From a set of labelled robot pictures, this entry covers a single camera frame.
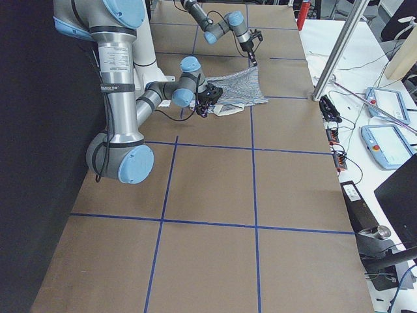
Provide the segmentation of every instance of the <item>blue joint cap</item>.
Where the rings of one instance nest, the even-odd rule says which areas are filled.
[[[214,36],[209,31],[204,33],[204,39],[207,41],[208,44],[215,44],[217,42],[216,36]]]
[[[243,15],[241,11],[234,11],[228,15],[229,24],[231,26],[239,26],[241,23],[243,23]]]
[[[73,26],[71,24],[61,21],[59,18],[53,17],[55,21],[55,28],[57,31],[63,35],[74,37],[82,40],[94,41],[88,31],[81,29],[79,27]]]
[[[200,62],[196,57],[185,57],[182,59],[180,68],[184,73],[191,73],[201,68]]]
[[[124,184],[138,184],[148,177],[154,165],[154,153],[147,145],[134,147],[119,166],[119,181]]]
[[[102,0],[111,15],[123,26],[137,29],[145,20],[142,0]]]
[[[172,101],[181,108],[185,108],[189,106],[191,101],[193,100],[194,93],[185,88],[179,88],[172,94]]]

